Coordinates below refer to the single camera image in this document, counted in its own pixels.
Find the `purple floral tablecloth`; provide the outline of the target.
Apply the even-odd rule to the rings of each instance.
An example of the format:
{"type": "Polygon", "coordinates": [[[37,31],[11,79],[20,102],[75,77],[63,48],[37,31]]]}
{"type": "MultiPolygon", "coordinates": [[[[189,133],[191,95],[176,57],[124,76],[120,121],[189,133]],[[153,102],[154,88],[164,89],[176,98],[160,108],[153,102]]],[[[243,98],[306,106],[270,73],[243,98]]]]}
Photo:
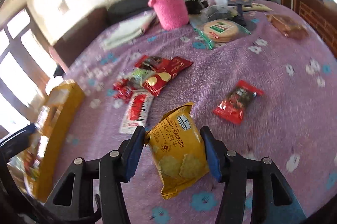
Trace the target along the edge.
{"type": "Polygon", "coordinates": [[[310,215],[336,195],[336,59],[311,28],[296,41],[264,12],[245,15],[252,34],[207,50],[189,25],[159,25],[109,51],[110,26],[73,63],[68,78],[85,98],[68,131],[54,177],[77,157],[98,159],[128,135],[119,129],[127,104],[114,83],[144,55],[181,57],[191,66],[164,86],[148,112],[151,130],[163,115],[192,102],[197,127],[209,127],[227,148],[247,159],[272,159],[310,215]]]}

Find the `red gold chips pack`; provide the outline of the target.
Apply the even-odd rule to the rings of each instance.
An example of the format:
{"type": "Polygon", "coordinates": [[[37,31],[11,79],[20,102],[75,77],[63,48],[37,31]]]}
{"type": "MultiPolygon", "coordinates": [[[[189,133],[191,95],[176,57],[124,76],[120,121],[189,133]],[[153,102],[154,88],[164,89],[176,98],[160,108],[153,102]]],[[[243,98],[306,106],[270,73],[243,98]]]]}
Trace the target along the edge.
{"type": "Polygon", "coordinates": [[[148,77],[142,87],[154,96],[159,96],[161,90],[184,69],[190,67],[192,61],[182,57],[174,57],[159,72],[148,77]]]}

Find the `small red candy wrapper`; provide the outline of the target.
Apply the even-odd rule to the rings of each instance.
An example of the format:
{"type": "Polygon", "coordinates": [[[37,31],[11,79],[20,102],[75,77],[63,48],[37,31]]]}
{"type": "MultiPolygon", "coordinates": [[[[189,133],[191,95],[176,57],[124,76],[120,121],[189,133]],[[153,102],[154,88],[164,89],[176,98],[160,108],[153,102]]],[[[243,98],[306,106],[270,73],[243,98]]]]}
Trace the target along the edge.
{"type": "Polygon", "coordinates": [[[125,103],[128,103],[134,93],[135,87],[130,84],[130,80],[123,78],[113,84],[113,90],[116,91],[113,98],[121,99],[125,103]]]}

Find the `brown foil snack pack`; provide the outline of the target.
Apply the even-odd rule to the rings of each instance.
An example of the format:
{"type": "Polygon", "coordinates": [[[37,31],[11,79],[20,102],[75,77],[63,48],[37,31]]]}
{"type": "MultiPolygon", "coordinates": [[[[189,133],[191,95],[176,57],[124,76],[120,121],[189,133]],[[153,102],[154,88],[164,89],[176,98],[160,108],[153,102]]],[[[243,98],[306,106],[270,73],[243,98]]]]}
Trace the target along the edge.
{"type": "Polygon", "coordinates": [[[287,38],[302,40],[308,37],[307,29],[289,16],[269,14],[267,20],[287,38]]]}

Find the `round biscuits in clear bag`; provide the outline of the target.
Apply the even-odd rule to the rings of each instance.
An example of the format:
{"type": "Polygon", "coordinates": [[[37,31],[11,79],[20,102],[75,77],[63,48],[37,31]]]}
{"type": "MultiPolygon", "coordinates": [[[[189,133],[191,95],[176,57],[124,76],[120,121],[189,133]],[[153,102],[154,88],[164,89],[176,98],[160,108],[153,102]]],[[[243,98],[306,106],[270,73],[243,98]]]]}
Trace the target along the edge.
{"type": "Polygon", "coordinates": [[[230,20],[214,20],[199,24],[194,27],[194,30],[203,38],[210,50],[216,43],[232,42],[251,35],[246,28],[230,20]]]}

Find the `red dark candy pack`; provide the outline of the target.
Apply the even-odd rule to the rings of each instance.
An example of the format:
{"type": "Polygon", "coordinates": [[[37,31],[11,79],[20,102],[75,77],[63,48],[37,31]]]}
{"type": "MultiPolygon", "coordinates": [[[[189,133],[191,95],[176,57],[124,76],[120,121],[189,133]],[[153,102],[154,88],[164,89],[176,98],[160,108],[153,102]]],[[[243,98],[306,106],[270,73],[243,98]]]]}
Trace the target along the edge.
{"type": "Polygon", "coordinates": [[[263,90],[252,86],[244,80],[239,80],[225,99],[214,108],[213,113],[220,118],[239,125],[249,104],[254,98],[263,94],[263,90]]]}

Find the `orange white biscuit pack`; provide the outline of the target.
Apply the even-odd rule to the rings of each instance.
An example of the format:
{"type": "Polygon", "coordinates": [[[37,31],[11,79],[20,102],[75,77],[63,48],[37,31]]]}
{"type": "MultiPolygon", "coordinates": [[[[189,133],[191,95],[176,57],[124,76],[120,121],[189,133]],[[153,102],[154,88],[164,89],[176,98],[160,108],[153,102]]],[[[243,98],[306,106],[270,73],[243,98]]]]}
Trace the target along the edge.
{"type": "Polygon", "coordinates": [[[40,165],[45,155],[49,138],[39,133],[33,134],[29,138],[29,146],[22,151],[19,156],[19,170],[33,181],[37,181],[40,176],[40,165]]]}

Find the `brown beige snack bar pack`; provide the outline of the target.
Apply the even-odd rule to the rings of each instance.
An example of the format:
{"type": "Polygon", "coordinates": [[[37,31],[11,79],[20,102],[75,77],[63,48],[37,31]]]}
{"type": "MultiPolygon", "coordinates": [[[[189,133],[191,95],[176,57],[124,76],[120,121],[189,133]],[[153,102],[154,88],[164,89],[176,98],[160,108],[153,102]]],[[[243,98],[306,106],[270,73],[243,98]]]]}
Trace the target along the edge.
{"type": "Polygon", "coordinates": [[[61,105],[42,106],[35,122],[37,130],[41,134],[46,134],[47,131],[54,128],[62,110],[61,105]]]}

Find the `wooden framed window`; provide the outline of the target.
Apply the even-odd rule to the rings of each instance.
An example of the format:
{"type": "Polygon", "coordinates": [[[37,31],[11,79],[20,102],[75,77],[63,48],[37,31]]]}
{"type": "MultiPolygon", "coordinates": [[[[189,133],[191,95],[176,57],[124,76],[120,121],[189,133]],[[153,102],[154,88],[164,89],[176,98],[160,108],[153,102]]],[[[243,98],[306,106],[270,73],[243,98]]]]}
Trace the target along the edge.
{"type": "Polygon", "coordinates": [[[50,77],[49,42],[27,6],[1,23],[1,135],[35,121],[50,77]]]}

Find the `folded white cloth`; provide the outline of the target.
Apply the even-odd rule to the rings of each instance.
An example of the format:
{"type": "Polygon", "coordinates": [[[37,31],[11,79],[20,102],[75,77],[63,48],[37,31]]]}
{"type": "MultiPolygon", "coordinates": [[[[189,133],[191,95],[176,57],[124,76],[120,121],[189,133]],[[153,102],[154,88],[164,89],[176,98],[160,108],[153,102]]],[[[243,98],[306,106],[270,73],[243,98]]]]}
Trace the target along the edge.
{"type": "Polygon", "coordinates": [[[116,29],[101,43],[102,49],[108,51],[142,36],[155,21],[155,12],[147,11],[120,22],[116,29]]]}

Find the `yellow cheese sandwich crackers pack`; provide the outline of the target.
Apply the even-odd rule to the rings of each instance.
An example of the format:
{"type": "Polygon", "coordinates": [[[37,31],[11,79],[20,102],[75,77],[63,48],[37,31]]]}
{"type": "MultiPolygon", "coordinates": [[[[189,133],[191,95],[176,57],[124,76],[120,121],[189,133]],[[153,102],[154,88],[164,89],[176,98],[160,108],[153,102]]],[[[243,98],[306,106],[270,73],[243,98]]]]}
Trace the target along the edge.
{"type": "Polygon", "coordinates": [[[145,135],[144,143],[152,153],[165,200],[177,196],[209,172],[205,144],[190,115],[193,105],[188,102],[168,112],[145,135]]]}

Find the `red white flat sachet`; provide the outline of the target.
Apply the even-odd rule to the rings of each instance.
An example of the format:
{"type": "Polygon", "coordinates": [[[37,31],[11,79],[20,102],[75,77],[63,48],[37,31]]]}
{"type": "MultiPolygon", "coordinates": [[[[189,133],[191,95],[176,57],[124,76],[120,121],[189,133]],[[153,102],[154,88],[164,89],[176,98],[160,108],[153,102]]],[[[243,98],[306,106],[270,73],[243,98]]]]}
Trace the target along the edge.
{"type": "Polygon", "coordinates": [[[154,96],[146,90],[137,90],[131,96],[120,124],[119,132],[133,134],[138,126],[146,127],[154,96]]]}

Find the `yellow cardboard tray box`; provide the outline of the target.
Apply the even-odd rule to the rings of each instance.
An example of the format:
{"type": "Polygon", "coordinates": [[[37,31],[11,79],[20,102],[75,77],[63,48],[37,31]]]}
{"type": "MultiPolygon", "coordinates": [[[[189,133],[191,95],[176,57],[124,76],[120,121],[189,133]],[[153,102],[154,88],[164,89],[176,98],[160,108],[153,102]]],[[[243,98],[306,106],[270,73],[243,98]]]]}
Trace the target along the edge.
{"type": "Polygon", "coordinates": [[[28,194],[40,202],[46,202],[52,191],[52,179],[60,150],[84,97],[84,92],[74,80],[66,80],[52,89],[43,105],[61,105],[63,110],[54,128],[47,131],[46,134],[41,134],[36,128],[35,133],[33,133],[39,133],[49,138],[45,155],[40,165],[38,180],[33,181],[30,177],[23,174],[28,194]]]}

